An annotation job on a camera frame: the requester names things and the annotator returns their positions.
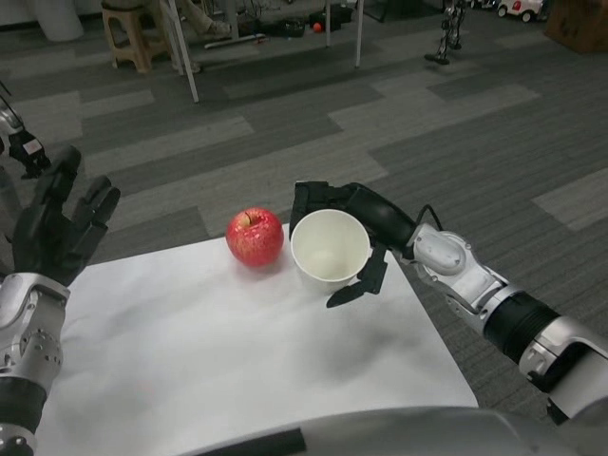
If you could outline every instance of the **black cable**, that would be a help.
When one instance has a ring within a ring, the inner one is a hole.
[[[0,86],[2,88],[4,88],[4,91],[7,92],[10,97],[12,97],[12,93],[10,93],[10,91],[7,89],[7,87],[4,85],[4,83],[2,81],[0,81]]]
[[[439,231],[444,231],[444,227],[442,226],[441,221],[439,221],[439,217],[437,217],[437,213],[435,213],[435,210],[433,209],[433,207],[430,204],[425,204],[424,207],[420,210],[420,212],[418,213],[418,218],[416,219],[416,225],[420,224],[420,222],[422,221],[422,218],[425,216],[425,213],[427,211],[430,212],[433,219],[435,220],[437,229]]]

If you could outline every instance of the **chair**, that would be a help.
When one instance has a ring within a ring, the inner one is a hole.
[[[142,16],[151,15],[160,37],[153,39],[143,34]],[[162,26],[162,18],[154,11],[144,7],[134,9],[117,9],[102,3],[102,16],[104,18],[105,38],[113,55],[113,67],[118,63],[130,60],[140,73],[147,73],[152,69],[152,58],[168,53],[171,55],[167,45],[167,39]],[[118,42],[112,31],[111,22],[118,21],[126,32],[127,40]]]

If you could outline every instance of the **white desk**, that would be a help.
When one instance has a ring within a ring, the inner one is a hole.
[[[328,310],[288,247],[265,274],[223,238],[87,268],[37,454],[178,456],[327,414],[477,406],[392,256],[379,295]]]
[[[357,41],[355,47],[354,56],[354,67],[359,68],[361,65],[361,43],[363,35],[363,8],[365,0],[358,0],[357,6]],[[228,22],[232,27],[232,37],[228,42],[219,43],[237,43],[241,41],[238,38],[238,19],[237,19],[237,5],[236,0],[225,0],[226,4],[226,16]],[[331,33],[331,15],[332,15],[332,0],[325,0],[325,9],[327,14],[325,15],[325,46],[328,48],[332,44],[332,33]],[[200,100],[199,91],[194,80],[192,68],[190,66],[190,50],[186,43],[183,35],[183,29],[181,27],[180,15],[178,14],[178,7],[176,6],[175,0],[161,0],[161,9],[164,17],[164,23],[169,32],[169,41],[171,44],[171,50],[173,58],[178,66],[178,72],[183,75],[185,71],[188,84],[190,85],[190,92],[192,93],[192,99],[194,103],[198,103]],[[257,35],[251,35],[246,39],[255,39]]]

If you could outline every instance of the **cup rim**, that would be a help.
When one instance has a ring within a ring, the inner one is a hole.
[[[358,229],[360,229],[360,230],[361,230],[361,231],[362,231],[362,232],[365,234],[365,238],[368,240],[368,243],[367,243],[367,245],[368,245],[368,256],[365,258],[365,261],[363,261],[363,264],[361,264],[361,266],[360,266],[360,267],[359,267],[359,268],[358,268],[358,269],[357,269],[357,270],[354,272],[354,274],[352,274],[352,275],[345,275],[345,276],[340,277],[340,278],[330,278],[330,279],[327,279],[327,278],[321,278],[321,277],[319,277],[319,276],[317,276],[317,275],[314,275],[314,274],[309,273],[309,272],[308,272],[306,269],[304,269],[304,268],[302,267],[302,265],[300,264],[300,262],[297,260],[297,257],[296,257],[296,256],[295,256],[295,254],[294,254],[294,238],[295,238],[295,233],[297,233],[297,229],[298,229],[298,227],[301,225],[302,221],[304,221],[305,219],[307,219],[307,218],[308,218],[308,217],[310,217],[310,216],[313,216],[313,215],[318,214],[318,213],[321,213],[321,212],[334,212],[334,213],[339,213],[340,215],[345,216],[345,217],[347,217],[348,219],[353,220],[353,221],[355,222],[355,224],[357,225],[357,228],[358,228]],[[353,216],[352,216],[351,214],[349,214],[348,212],[339,211],[339,210],[337,210],[337,209],[320,209],[320,210],[318,210],[318,211],[311,212],[310,214],[308,214],[308,215],[304,216],[304,218],[302,218],[302,220],[301,220],[301,221],[299,221],[299,222],[297,223],[297,225],[295,226],[294,231],[292,232],[292,238],[290,239],[290,250],[291,250],[291,252],[292,252],[292,258],[294,259],[294,262],[295,262],[295,265],[297,266],[297,268],[298,268],[298,269],[299,269],[301,272],[303,272],[304,274],[306,274],[307,276],[309,276],[309,277],[311,277],[311,278],[313,278],[313,279],[315,279],[315,280],[319,280],[319,281],[321,281],[321,282],[324,282],[324,283],[343,282],[344,280],[351,279],[351,278],[355,277],[357,274],[359,274],[359,273],[361,272],[361,270],[362,270],[362,269],[365,267],[365,265],[367,264],[368,259],[370,259],[370,255],[369,255],[369,253],[370,253],[370,248],[371,248],[371,243],[370,243],[370,235],[368,235],[368,231],[365,229],[365,226],[363,226],[363,223],[361,223],[361,222],[360,222],[360,221],[359,221],[359,220],[358,220],[356,217],[353,217]]]

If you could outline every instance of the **cardboard box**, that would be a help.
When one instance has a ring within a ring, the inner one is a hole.
[[[554,0],[544,33],[576,52],[608,51],[608,0]]]

